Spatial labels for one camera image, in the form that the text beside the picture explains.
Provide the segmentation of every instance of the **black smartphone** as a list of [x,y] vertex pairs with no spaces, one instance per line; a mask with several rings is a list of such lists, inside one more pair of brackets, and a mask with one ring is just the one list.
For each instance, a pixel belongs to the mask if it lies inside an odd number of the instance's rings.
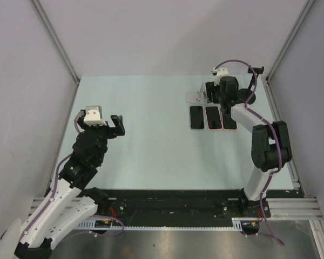
[[205,107],[206,120],[209,130],[219,130],[222,128],[220,111],[217,106]]
[[225,130],[236,130],[238,128],[237,122],[228,116],[221,113],[222,125]]
[[190,107],[190,124],[192,130],[204,129],[204,115],[202,106]]

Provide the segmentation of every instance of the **white tabletop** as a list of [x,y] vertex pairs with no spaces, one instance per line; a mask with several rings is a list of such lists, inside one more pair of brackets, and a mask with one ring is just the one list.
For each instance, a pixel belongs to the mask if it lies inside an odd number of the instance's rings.
[[[236,76],[246,88],[249,75]],[[87,188],[102,189],[241,189],[251,175],[251,134],[190,129],[186,95],[212,76],[83,77],[72,109],[59,161],[72,152],[77,132],[73,119],[90,105],[103,118],[123,116],[126,135],[109,140],[103,165]],[[261,79],[251,106],[272,121]],[[270,189],[293,189],[285,166]]]

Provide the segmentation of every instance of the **phone screen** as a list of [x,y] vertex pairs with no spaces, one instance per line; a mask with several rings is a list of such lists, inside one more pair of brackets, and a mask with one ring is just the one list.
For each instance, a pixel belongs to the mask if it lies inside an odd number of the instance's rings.
[[193,130],[204,129],[204,115],[202,106],[191,106],[190,107],[190,124]]
[[228,116],[221,113],[223,129],[225,130],[236,130],[238,128],[237,122]]
[[206,107],[206,119],[209,130],[219,130],[222,128],[220,111],[217,106]]

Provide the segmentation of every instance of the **wall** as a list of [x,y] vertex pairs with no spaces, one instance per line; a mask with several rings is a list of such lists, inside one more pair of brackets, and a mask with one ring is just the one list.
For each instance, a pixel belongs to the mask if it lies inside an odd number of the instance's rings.
[[46,185],[75,89],[29,1],[0,1],[0,236]]
[[83,76],[209,74],[235,58],[268,71],[306,2],[41,0]]
[[324,216],[324,0],[315,3],[272,85],[302,184]]

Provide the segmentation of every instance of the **shiny floor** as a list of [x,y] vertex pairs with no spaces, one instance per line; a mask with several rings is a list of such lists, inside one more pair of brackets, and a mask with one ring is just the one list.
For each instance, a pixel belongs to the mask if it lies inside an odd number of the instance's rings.
[[[284,247],[271,238],[230,231],[126,231],[116,237],[76,236],[60,243],[51,259],[320,258],[308,221],[271,224]],[[260,231],[267,231],[265,224]]]

